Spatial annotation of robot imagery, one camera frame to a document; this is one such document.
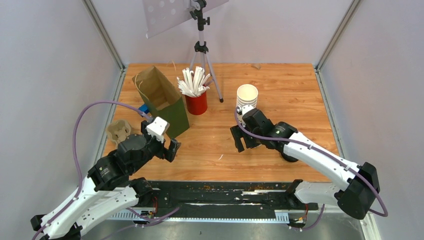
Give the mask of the green paper bag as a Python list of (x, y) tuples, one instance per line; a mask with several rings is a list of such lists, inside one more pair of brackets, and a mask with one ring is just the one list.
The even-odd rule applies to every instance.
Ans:
[(175, 139), (190, 128), (182, 94), (156, 66), (137, 73), (132, 81), (150, 114), (169, 123), (169, 138)]

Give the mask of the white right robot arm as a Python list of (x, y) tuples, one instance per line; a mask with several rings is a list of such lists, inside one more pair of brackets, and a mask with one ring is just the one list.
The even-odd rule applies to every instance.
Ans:
[(316, 144), (294, 126), (273, 123), (251, 106), (236, 107), (236, 125), (230, 128), (238, 152), (265, 146), (276, 150), (288, 162), (302, 161), (326, 176), (329, 182), (295, 180), (285, 195), (286, 204), (298, 209), (317, 203), (339, 207), (350, 217), (362, 220), (367, 213), (387, 217), (388, 209), (380, 196), (378, 172), (369, 162), (358, 164)]

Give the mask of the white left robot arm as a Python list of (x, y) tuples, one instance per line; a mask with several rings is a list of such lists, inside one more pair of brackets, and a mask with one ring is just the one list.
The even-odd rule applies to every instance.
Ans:
[(181, 146), (176, 139), (165, 147), (170, 124), (161, 117), (141, 122), (141, 133), (130, 134), (115, 150), (97, 160), (81, 185), (48, 214), (31, 218), (32, 229), (43, 240), (79, 240), (111, 215), (139, 204), (149, 206), (153, 188), (144, 178), (130, 180), (154, 157), (172, 162)]

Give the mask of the cardboard cup carrier tray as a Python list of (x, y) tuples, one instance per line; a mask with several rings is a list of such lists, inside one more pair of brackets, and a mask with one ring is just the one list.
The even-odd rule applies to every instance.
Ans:
[(118, 147), (119, 143), (127, 139), (128, 136), (135, 134), (134, 128), (125, 119), (118, 119), (111, 122), (106, 128), (107, 138)]

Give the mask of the white perforated board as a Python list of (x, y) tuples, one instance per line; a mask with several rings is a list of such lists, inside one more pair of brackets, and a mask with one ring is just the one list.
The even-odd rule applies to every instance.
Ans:
[(225, 4), (226, 0), (144, 0), (146, 38), (150, 39), (188, 20), (196, 13), (207, 12)]

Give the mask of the white wrapped straws bundle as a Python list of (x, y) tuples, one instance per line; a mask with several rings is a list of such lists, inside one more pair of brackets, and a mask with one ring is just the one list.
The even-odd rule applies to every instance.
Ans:
[(196, 66), (195, 70), (190, 70), (188, 67), (182, 70), (182, 79), (176, 77), (177, 86), (180, 92), (191, 98), (200, 97), (209, 87), (206, 86), (211, 74), (205, 74), (205, 69)]

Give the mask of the black lid stack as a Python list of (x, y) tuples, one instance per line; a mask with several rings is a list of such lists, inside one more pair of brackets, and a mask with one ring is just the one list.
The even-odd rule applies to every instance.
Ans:
[(290, 156), (290, 155), (288, 155), (284, 152), (280, 152), (280, 155), (285, 161), (287, 161), (289, 163), (295, 163), (295, 162), (299, 161), (297, 158)]

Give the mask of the red straw holder cup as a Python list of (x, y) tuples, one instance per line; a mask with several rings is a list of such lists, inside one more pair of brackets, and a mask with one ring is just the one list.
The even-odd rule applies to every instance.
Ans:
[(205, 91), (198, 97), (185, 95), (187, 110), (192, 115), (202, 115), (208, 109), (207, 92)]

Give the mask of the stack of white paper cups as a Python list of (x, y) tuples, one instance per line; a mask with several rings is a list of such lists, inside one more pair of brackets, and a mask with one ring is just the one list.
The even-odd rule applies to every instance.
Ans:
[(258, 102), (258, 95), (259, 91), (254, 85), (240, 85), (236, 91), (236, 106), (243, 107), (246, 105), (251, 105), (255, 108)]

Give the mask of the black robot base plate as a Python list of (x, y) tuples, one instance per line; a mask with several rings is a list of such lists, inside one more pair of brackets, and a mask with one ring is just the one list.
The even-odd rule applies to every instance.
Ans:
[(150, 181), (153, 190), (136, 208), (153, 208), (161, 217), (174, 209), (175, 218), (271, 219), (275, 211), (305, 213), (317, 203), (295, 199), (289, 182)]

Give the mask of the white tripod stand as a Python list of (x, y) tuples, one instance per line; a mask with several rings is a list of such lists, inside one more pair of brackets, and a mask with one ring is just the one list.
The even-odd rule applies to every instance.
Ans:
[(205, 85), (208, 87), (211, 83), (214, 83), (219, 101), (224, 102), (224, 97), (221, 93), (217, 77), (210, 60), (209, 48), (207, 47), (207, 42), (205, 41), (204, 28), (205, 26), (210, 25), (210, 17), (204, 17), (204, 9), (207, 6), (205, 0), (189, 0), (188, 9), (191, 17), (197, 21), (197, 30), (198, 30), (198, 41), (194, 45), (194, 55), (190, 61), (189, 68), (192, 69), (195, 63), (196, 56), (200, 54), (200, 63), (202, 68), (208, 66), (211, 80)]

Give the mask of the blue toy brick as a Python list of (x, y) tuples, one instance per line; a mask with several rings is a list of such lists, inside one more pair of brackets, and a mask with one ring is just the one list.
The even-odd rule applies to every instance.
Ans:
[(146, 115), (150, 113), (149, 108), (146, 104), (141, 105), (138, 109)]

